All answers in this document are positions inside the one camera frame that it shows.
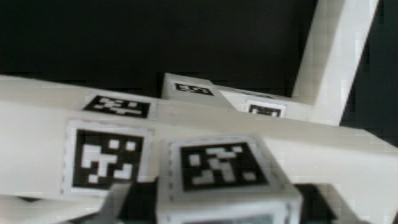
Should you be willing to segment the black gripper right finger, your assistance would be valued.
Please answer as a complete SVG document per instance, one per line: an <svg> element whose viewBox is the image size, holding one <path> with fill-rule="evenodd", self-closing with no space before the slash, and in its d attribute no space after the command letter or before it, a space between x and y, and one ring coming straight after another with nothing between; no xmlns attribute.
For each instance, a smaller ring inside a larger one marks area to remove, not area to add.
<svg viewBox="0 0 398 224"><path fill-rule="evenodd" d="M359 220L345 204L333 208L315 184L302 183L295 187L304 197L301 224L370 224Z"/></svg>

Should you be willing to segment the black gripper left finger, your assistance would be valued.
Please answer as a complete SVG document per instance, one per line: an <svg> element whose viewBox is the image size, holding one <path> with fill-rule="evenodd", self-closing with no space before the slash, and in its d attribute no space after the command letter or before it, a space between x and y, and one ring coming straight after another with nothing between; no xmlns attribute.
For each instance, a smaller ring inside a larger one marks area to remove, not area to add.
<svg viewBox="0 0 398 224"><path fill-rule="evenodd" d="M157 224L157 183L112 185L100 211L71 224Z"/></svg>

